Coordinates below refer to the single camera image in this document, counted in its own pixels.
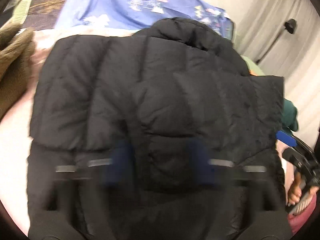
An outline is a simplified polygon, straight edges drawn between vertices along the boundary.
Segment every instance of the blue fabric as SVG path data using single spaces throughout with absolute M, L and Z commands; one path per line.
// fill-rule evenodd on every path
M 290 147 L 297 146 L 297 141 L 293 137 L 291 137 L 290 135 L 286 134 L 283 131 L 278 131 L 276 133 L 276 139 L 284 142 L 286 145 L 288 145 Z
M 214 185 L 214 168 L 209 164 L 208 149 L 196 138 L 192 138 L 186 150 L 189 153 L 190 165 L 193 169 L 195 182 L 198 185 Z
M 134 150 L 126 141 L 120 142 L 111 152 L 111 165 L 104 166 L 104 185 L 117 185 L 128 180 L 133 185 Z
M 225 10 L 202 0 L 67 0 L 55 28 L 93 25 L 139 30 L 171 17 L 201 21 L 223 37 L 232 38 L 233 26 L 225 18 Z

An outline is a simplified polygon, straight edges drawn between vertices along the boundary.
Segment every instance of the light green fabric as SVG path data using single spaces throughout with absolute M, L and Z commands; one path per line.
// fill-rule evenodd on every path
M 241 57 L 247 63 L 249 70 L 252 71 L 256 76 L 265 76 L 264 72 L 251 59 L 246 56 Z
M 11 18 L 12 23 L 23 24 L 27 18 L 32 0 L 20 0 L 16 5 Z

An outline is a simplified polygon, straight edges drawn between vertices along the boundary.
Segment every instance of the brown fleece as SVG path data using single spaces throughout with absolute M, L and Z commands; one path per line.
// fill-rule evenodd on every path
M 0 120 L 27 88 L 29 59 L 35 50 L 33 29 L 15 36 L 20 25 L 0 29 Z

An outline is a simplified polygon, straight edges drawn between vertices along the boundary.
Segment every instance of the black puffer jacket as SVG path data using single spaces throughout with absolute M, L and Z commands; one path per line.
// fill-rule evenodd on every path
M 210 158 L 266 166 L 284 198 L 275 150 L 282 103 L 281 77 L 251 76 L 230 41 L 193 20 L 160 20 L 132 37 L 64 38 L 44 64 L 34 100 L 31 227 L 56 165 L 86 165 L 125 139 L 135 151 L 141 198 L 129 203 L 111 195 L 117 238 L 139 239 L 143 232 L 152 239 L 202 239 L 212 198 L 188 191 L 186 143 L 198 138 Z M 240 227 L 242 198 L 233 196 L 230 232 Z

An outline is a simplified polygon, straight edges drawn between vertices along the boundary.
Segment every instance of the green fabric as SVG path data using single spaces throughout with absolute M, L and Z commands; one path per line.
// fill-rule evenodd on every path
M 255 73 L 257 76 L 265 76 L 264 72 L 251 59 L 249 59 L 246 56 L 241 56 L 241 57 L 247 63 L 247 66 L 248 66 L 250 71 Z
M 20 0 L 15 7 L 12 15 L 11 22 L 23 24 L 29 11 L 29 7 L 32 0 Z
M 245 56 L 241 56 L 244 61 L 247 63 L 247 66 L 250 71 L 255 73 L 257 76 L 265 76 L 263 71 L 256 65 L 251 59 Z M 294 104 L 284 98 L 284 104 L 282 109 L 282 131 L 286 134 L 292 135 L 292 131 L 296 132 L 299 129 L 297 121 L 298 110 Z
M 296 132 L 299 129 L 297 121 L 298 110 L 293 103 L 287 99 L 284 99 L 283 110 L 282 110 L 282 130 L 292 135 L 292 131 Z

